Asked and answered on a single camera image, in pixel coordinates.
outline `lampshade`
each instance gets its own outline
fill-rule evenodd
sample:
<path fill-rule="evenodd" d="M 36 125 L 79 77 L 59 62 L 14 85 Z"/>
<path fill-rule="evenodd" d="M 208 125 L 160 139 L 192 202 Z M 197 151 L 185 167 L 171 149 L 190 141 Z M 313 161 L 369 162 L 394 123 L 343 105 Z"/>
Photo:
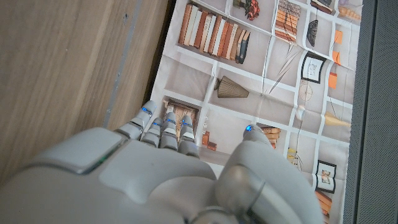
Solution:
<path fill-rule="evenodd" d="M 218 90 L 219 98 L 247 98 L 249 95 L 249 91 L 226 76 L 221 81 L 217 80 L 215 90 Z"/>

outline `book spine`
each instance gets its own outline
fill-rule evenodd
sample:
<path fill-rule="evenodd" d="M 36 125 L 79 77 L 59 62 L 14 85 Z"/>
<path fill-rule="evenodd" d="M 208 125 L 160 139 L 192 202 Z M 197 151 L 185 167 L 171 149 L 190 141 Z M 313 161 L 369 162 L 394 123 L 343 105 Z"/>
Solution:
<path fill-rule="evenodd" d="M 195 17 L 195 22 L 193 23 L 191 38 L 189 40 L 190 46 L 193 46 L 193 44 L 195 43 L 195 38 L 197 37 L 200 19 L 201 19 L 201 11 L 197 11 L 197 16 Z"/>
<path fill-rule="evenodd" d="M 215 23 L 216 23 L 216 16 L 213 15 L 211 17 L 209 29 L 208 29 L 208 32 L 207 32 L 205 48 L 203 49 L 204 52 L 208 52 L 209 51 L 210 40 L 211 40 L 211 37 L 213 36 L 213 30 L 214 30 Z"/>
<path fill-rule="evenodd" d="M 229 42 L 231 41 L 232 30 L 234 28 L 234 24 L 230 23 L 228 25 L 228 30 L 226 31 L 225 42 L 223 47 L 223 52 L 221 56 L 226 59 L 226 54 L 228 53 Z"/>
<path fill-rule="evenodd" d="M 220 27 L 220 24 L 221 24 L 221 16 L 218 15 L 216 22 L 214 24 L 213 32 L 211 34 L 211 39 L 210 39 L 210 44 L 209 44 L 209 49 L 208 49 L 209 54 L 213 53 L 214 43 L 216 42 L 216 36 L 218 33 L 218 28 Z"/>
<path fill-rule="evenodd" d="M 195 18 L 197 16 L 198 8 L 196 6 L 192 6 L 191 14 L 189 17 L 187 33 L 184 38 L 184 45 L 189 45 L 189 40 L 191 38 L 193 24 L 195 23 Z"/>
<path fill-rule="evenodd" d="M 185 34 L 187 33 L 187 29 L 188 29 L 189 17 L 191 15 L 191 10 L 192 10 L 192 5 L 187 4 L 187 6 L 185 6 L 184 18 L 182 19 L 180 37 L 178 38 L 179 44 L 184 43 Z"/>
<path fill-rule="evenodd" d="M 272 134 L 280 133 L 280 129 L 279 128 L 272 128 L 271 133 Z"/>
<path fill-rule="evenodd" d="M 200 47 L 199 47 L 199 51 L 200 52 L 204 52 L 205 49 L 205 44 L 206 44 L 206 37 L 207 37 L 207 33 L 209 32 L 209 26 L 210 26 L 210 22 L 211 22 L 211 14 L 206 16 L 206 20 L 205 20 L 205 25 L 203 26 L 203 33 L 201 35 L 201 41 L 200 41 Z"/>
<path fill-rule="evenodd" d="M 266 134 L 268 139 L 279 139 L 279 134 Z"/>
<path fill-rule="evenodd" d="M 318 200 L 318 201 L 319 201 L 319 205 L 321 206 L 321 208 L 329 213 L 330 206 L 328 206 L 327 204 L 323 203 L 321 200 Z"/>
<path fill-rule="evenodd" d="M 198 26 L 197 36 L 195 37 L 195 41 L 193 43 L 193 46 L 198 48 L 198 49 L 200 47 L 200 42 L 201 42 L 201 37 L 203 35 L 203 30 L 205 28 L 205 22 L 206 22 L 207 14 L 208 14 L 208 12 L 206 12 L 206 11 L 203 11 L 201 13 L 201 18 L 200 18 L 200 22 L 199 22 L 199 26 Z"/>
<path fill-rule="evenodd" d="M 229 38 L 229 43 L 228 43 L 228 48 L 226 51 L 226 59 L 230 59 L 231 58 L 231 51 L 232 51 L 232 45 L 234 44 L 234 40 L 235 40 L 235 35 L 236 35 L 236 31 L 238 29 L 238 25 L 234 24 L 232 31 L 231 31 L 231 37 Z"/>
<path fill-rule="evenodd" d="M 222 56 L 223 54 L 223 49 L 224 49 L 224 44 L 226 41 L 226 34 L 228 33 L 229 29 L 229 22 L 225 22 L 223 32 L 221 33 L 221 39 L 220 39 L 220 44 L 218 46 L 218 51 L 217 51 L 217 56 Z"/>
<path fill-rule="evenodd" d="M 243 39 L 243 36 L 245 33 L 246 33 L 246 30 L 242 30 L 241 36 L 239 37 L 238 44 L 236 46 L 236 55 L 235 55 L 236 63 L 239 63 L 239 56 L 241 55 L 242 39 Z"/>
<path fill-rule="evenodd" d="M 214 56 L 217 56 L 217 53 L 218 53 L 218 47 L 220 46 L 221 36 L 223 35 L 223 30 L 224 30 L 224 25 L 225 25 L 225 20 L 222 19 L 220 22 L 220 26 L 218 28 L 216 41 L 214 42 L 214 48 L 213 48 L 213 53 L 212 53 Z"/>
<path fill-rule="evenodd" d="M 331 199 L 330 199 L 330 197 L 326 196 L 324 193 L 319 192 L 317 190 L 315 191 L 315 195 L 317 196 L 317 198 L 321 202 L 323 202 L 323 203 L 325 203 L 325 204 L 327 204 L 327 205 L 329 205 L 331 207 Z"/>
<path fill-rule="evenodd" d="M 264 134 L 271 134 L 272 133 L 272 127 L 265 127 L 265 128 L 261 128 L 262 132 Z"/>
<path fill-rule="evenodd" d="M 242 40 L 241 55 L 239 56 L 239 63 L 240 64 L 243 64 L 244 59 L 246 58 L 246 52 L 248 50 L 248 44 L 249 44 L 249 37 L 250 37 L 250 32 L 246 33 L 244 35 L 244 40 Z"/>
<path fill-rule="evenodd" d="M 231 60 L 235 60 L 236 49 L 238 47 L 238 40 L 239 40 L 239 37 L 241 36 L 241 34 L 242 34 L 242 28 L 240 28 L 238 26 L 238 29 L 236 30 L 236 34 L 235 34 L 234 43 L 232 44 L 231 55 L 229 56 L 229 59 L 231 59 Z"/>

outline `orange book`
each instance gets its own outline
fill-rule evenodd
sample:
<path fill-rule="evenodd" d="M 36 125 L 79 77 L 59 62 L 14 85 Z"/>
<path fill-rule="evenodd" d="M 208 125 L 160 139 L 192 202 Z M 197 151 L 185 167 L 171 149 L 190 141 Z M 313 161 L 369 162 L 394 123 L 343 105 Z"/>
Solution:
<path fill-rule="evenodd" d="M 335 63 L 337 63 L 338 65 L 340 64 L 340 52 L 335 52 L 333 51 L 333 61 L 335 61 Z"/>
<path fill-rule="evenodd" d="M 268 139 L 279 139 L 279 133 L 275 134 L 266 134 Z"/>
<path fill-rule="evenodd" d="M 327 205 L 327 204 L 325 204 L 324 202 L 322 202 L 321 200 L 318 200 L 319 201 L 319 206 L 321 206 L 321 208 L 323 209 L 323 210 L 325 210 L 325 211 L 327 211 L 328 213 L 330 212 L 330 206 L 329 205 Z"/>
<path fill-rule="evenodd" d="M 229 42 L 231 41 L 231 34 L 232 34 L 232 28 L 234 27 L 234 24 L 229 24 L 228 29 L 226 31 L 226 36 L 225 36 L 225 42 L 224 42 L 224 47 L 223 51 L 221 53 L 221 56 L 223 58 L 226 58 L 226 53 L 228 52 L 228 47 L 229 47 Z"/>
<path fill-rule="evenodd" d="M 206 16 L 209 13 L 206 11 L 203 11 L 201 13 L 201 18 L 200 18 L 200 22 L 199 22 L 199 26 L 198 26 L 198 32 L 197 32 L 197 36 L 195 37 L 195 42 L 193 43 L 193 46 L 196 48 L 200 47 L 200 42 L 201 42 L 201 37 L 203 34 L 203 30 L 205 28 L 205 21 L 206 21 Z"/>
<path fill-rule="evenodd" d="M 337 74 L 331 72 L 329 73 L 329 87 L 336 89 L 337 84 Z"/>
<path fill-rule="evenodd" d="M 221 54 L 223 54 L 223 49 L 224 49 L 224 44 L 225 44 L 226 33 L 228 31 L 228 27 L 229 27 L 229 22 L 225 22 L 224 28 L 223 28 L 223 33 L 221 35 L 220 44 L 218 46 L 218 51 L 217 51 L 217 56 L 218 57 L 220 57 Z"/>
<path fill-rule="evenodd" d="M 321 202 L 323 202 L 331 207 L 331 198 L 330 197 L 326 196 L 324 193 L 320 192 L 319 190 L 315 191 L 315 195 Z"/>
<path fill-rule="evenodd" d="M 209 54 L 213 53 L 214 43 L 216 42 L 216 36 L 217 36 L 218 28 L 221 23 L 221 19 L 222 19 L 222 16 L 218 15 L 216 22 L 214 24 L 213 32 L 211 34 L 211 39 L 210 39 L 210 43 L 209 43 L 209 50 L 208 50 Z"/>
<path fill-rule="evenodd" d="M 335 43 L 341 44 L 343 42 L 343 32 L 336 30 L 335 32 Z"/>
<path fill-rule="evenodd" d="M 192 5 L 187 4 L 187 6 L 185 6 L 184 18 L 182 19 L 180 37 L 178 38 L 179 44 L 184 43 L 185 34 L 187 33 L 187 28 L 188 28 L 189 17 L 191 15 L 191 10 L 192 10 Z"/>

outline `shelf compartment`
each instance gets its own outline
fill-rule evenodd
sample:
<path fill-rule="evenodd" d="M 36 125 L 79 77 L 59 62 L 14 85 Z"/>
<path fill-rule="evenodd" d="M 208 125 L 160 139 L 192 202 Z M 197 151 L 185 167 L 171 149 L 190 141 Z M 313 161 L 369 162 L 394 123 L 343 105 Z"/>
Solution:
<path fill-rule="evenodd" d="M 318 159 L 336 165 L 336 179 L 346 180 L 348 147 L 320 141 Z"/>
<path fill-rule="evenodd" d="M 280 82 L 283 84 L 295 87 L 297 82 L 297 70 L 301 70 L 300 58 L 302 56 L 303 50 L 301 47 L 296 45 L 288 54 L 289 47 L 290 45 L 287 42 L 279 38 L 275 38 L 271 53 L 267 56 L 269 63 L 266 78 L 277 81 L 280 77 L 279 73 L 281 72 L 281 69 L 284 67 L 286 62 L 288 62 L 289 59 L 293 57 L 297 52 L 301 52 L 295 55 L 287 68 L 284 69 L 286 72 L 282 72 L 284 76 L 280 80 Z"/>
<path fill-rule="evenodd" d="M 271 33 L 276 1 L 268 1 L 268 0 L 257 0 L 257 1 L 259 3 L 260 13 L 259 16 L 255 18 L 253 21 L 250 21 L 249 19 L 247 19 L 247 16 L 244 15 L 245 10 L 243 7 L 241 8 L 234 7 L 232 3 L 231 3 L 231 8 L 229 9 L 229 15 L 231 16 L 232 19 L 239 20 L 251 26 L 257 27 L 260 30 L 265 30 Z"/>
<path fill-rule="evenodd" d="M 345 108 L 335 103 L 326 103 L 326 112 L 329 112 L 336 118 L 348 122 L 351 124 L 351 117 L 353 115 L 353 110 Z M 336 139 L 339 141 L 349 142 L 351 127 L 347 126 L 330 126 L 324 125 L 322 136 Z"/>
<path fill-rule="evenodd" d="M 319 113 L 305 110 L 302 121 L 298 120 L 296 116 L 294 117 L 293 127 L 318 134 L 321 120 Z"/>
<path fill-rule="evenodd" d="M 342 5 L 341 7 L 348 8 L 348 9 L 354 11 L 356 14 L 362 16 L 362 7 L 363 7 L 362 0 L 350 0 L 349 2 L 347 1 L 347 4 Z M 361 20 L 356 20 L 356 19 L 352 19 L 352 18 L 343 16 L 342 13 L 339 13 L 338 17 L 340 19 L 350 22 L 354 25 L 357 25 L 357 26 L 361 25 Z"/>
<path fill-rule="evenodd" d="M 350 26 L 341 26 L 339 24 L 336 24 L 336 30 L 342 31 L 343 36 L 341 44 L 333 44 L 333 51 L 340 53 L 340 64 L 342 66 L 355 70 L 359 31 L 357 29 L 352 29 Z"/>
<path fill-rule="evenodd" d="M 336 89 L 329 88 L 328 96 L 345 103 L 353 104 L 355 72 L 334 64 L 331 71 L 337 74 Z"/>
<path fill-rule="evenodd" d="M 226 6 L 226 2 L 227 0 L 193 0 L 193 2 L 196 2 L 202 6 L 205 6 L 207 8 L 214 8 L 212 10 L 214 11 L 219 11 L 217 13 L 225 13 L 225 6 Z"/>
<path fill-rule="evenodd" d="M 298 167 L 302 172 L 312 173 L 316 141 L 314 138 L 297 133 L 290 134 L 289 148 L 297 151 L 297 155 L 302 161 Z"/>
<path fill-rule="evenodd" d="M 166 90 L 200 101 L 205 99 L 210 81 L 209 74 L 195 70 L 168 57 L 164 57 L 163 60 L 159 72 L 169 74 L 165 85 Z"/>
<path fill-rule="evenodd" d="M 315 46 L 312 47 L 310 42 L 308 41 L 307 30 L 304 32 L 303 36 L 303 38 L 305 38 L 305 45 L 307 48 L 312 49 L 315 52 L 319 52 L 322 55 L 329 55 L 330 43 L 332 38 L 332 27 L 333 27 L 332 21 L 329 21 L 323 18 L 321 15 L 317 15 L 311 12 L 309 22 L 312 22 L 314 20 L 318 20 L 318 30 L 317 30 L 317 35 L 315 37 Z"/>
<path fill-rule="evenodd" d="M 263 124 L 263 123 L 257 123 L 257 126 L 259 126 L 260 128 L 272 127 L 272 125 L 270 124 Z M 275 151 L 277 151 L 281 155 L 283 155 L 284 153 L 286 136 L 287 136 L 287 131 L 284 129 L 280 129 L 279 139 L 277 139 L 277 142 L 275 144 Z"/>
<path fill-rule="evenodd" d="M 242 142 L 243 131 L 251 121 L 215 110 L 208 110 L 207 115 L 207 128 L 203 127 L 203 130 L 210 132 L 209 141 L 217 144 L 217 152 L 232 154 L 236 146 Z"/>

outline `wooden surface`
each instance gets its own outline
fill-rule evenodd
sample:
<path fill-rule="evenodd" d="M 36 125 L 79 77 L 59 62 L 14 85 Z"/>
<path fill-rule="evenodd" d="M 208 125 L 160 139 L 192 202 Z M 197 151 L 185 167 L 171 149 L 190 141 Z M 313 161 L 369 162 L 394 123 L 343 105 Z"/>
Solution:
<path fill-rule="evenodd" d="M 103 126 L 107 112 L 110 129 L 132 118 L 142 105 L 167 5 L 0 2 L 0 183 L 46 148 Z"/>

